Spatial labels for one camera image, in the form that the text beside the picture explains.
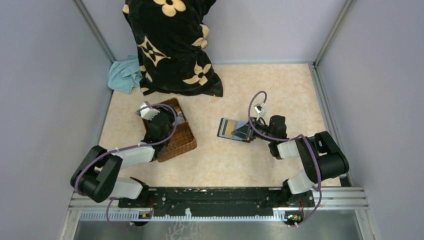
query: marble-pattern floor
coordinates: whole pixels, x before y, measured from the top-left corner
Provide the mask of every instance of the marble-pattern floor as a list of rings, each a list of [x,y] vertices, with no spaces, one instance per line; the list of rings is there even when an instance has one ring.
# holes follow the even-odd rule
[[[143,96],[115,91],[100,145],[114,149],[137,144],[144,136],[142,119],[135,111],[143,101],[151,104],[178,98],[197,148],[165,162],[140,163],[123,169],[120,177],[135,177],[156,187],[268,187],[281,186],[303,167],[299,158],[277,160],[268,142],[251,143],[217,137],[221,118],[246,121],[248,106],[260,90],[268,93],[266,115],[286,117],[289,137],[311,136],[325,130],[320,106],[307,64],[214,65],[224,86],[224,97],[153,93]],[[263,99],[258,97],[255,103]],[[338,178],[323,186],[340,186]]]

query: black mounting plate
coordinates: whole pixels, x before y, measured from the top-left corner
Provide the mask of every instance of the black mounting plate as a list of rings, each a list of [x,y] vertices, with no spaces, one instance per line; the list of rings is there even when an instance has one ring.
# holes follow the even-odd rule
[[[150,208],[156,217],[185,216],[190,208],[193,217],[272,216],[273,208],[287,205],[280,187],[149,187],[138,199],[121,198],[120,208]],[[314,207],[312,191],[304,194],[305,208]]]

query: brown woven basket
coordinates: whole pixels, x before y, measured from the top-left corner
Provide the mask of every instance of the brown woven basket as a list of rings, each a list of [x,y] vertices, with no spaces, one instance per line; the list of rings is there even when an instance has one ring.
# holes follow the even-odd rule
[[[174,135],[171,138],[165,152],[162,156],[157,158],[159,162],[165,162],[166,160],[175,158],[178,155],[187,153],[195,149],[198,145],[196,143],[195,136],[193,136],[192,130],[190,129],[189,123],[187,122],[186,115],[184,114],[183,108],[180,106],[178,99],[171,98],[161,102],[161,104],[173,105],[181,109],[182,115],[184,116],[185,122],[178,124]],[[149,129],[150,124],[143,119],[143,124],[146,130]]]

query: light blue towel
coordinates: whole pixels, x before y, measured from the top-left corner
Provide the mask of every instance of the light blue towel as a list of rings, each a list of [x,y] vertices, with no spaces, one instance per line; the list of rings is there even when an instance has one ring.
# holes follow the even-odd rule
[[[112,64],[107,86],[115,91],[130,94],[134,87],[140,86],[141,79],[139,58],[128,55],[126,61],[115,61]]]

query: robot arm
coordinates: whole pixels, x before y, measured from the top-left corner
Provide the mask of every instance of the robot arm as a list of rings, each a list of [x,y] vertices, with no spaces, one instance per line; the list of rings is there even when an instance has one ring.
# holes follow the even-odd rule
[[[349,163],[345,155],[327,131],[316,133],[306,138],[312,147],[318,163],[321,180],[336,178],[349,171]],[[312,156],[302,138],[276,145],[278,157],[300,157],[303,170],[296,176],[283,182],[282,191],[288,204],[298,202],[298,195],[309,191],[318,183],[317,171]]]
[[[255,109],[258,116],[261,116],[264,112],[262,105],[255,106]],[[269,125],[266,125],[265,121],[261,122],[260,117],[252,117],[251,120],[261,134],[254,131],[249,122],[234,130],[232,134],[244,138],[247,142],[256,138],[269,141],[269,151],[278,160],[300,157],[304,169],[296,176],[285,180],[282,187],[282,194],[286,202],[289,205],[298,203],[303,193],[306,193],[318,183],[317,171],[306,143],[302,138],[293,140],[287,138],[286,118],[284,116],[272,116],[269,119]],[[289,141],[281,142],[270,140],[267,137]],[[338,177],[349,171],[349,163],[345,155],[327,131],[316,133],[314,136],[307,137],[306,140],[317,160],[322,181]]]
[[[148,105],[148,102],[144,102],[139,109]],[[138,144],[139,147],[107,154],[81,176],[79,190],[97,203],[111,197],[136,199],[142,192],[144,184],[134,178],[118,177],[119,171],[136,164],[149,163],[160,157],[166,150],[169,140],[154,146],[141,145],[157,143],[170,135],[174,122],[171,110],[165,107],[149,107],[137,111],[137,114],[147,120],[149,125],[144,139]],[[92,147],[73,174],[71,186],[75,187],[83,169],[106,152],[108,150],[101,146]]]

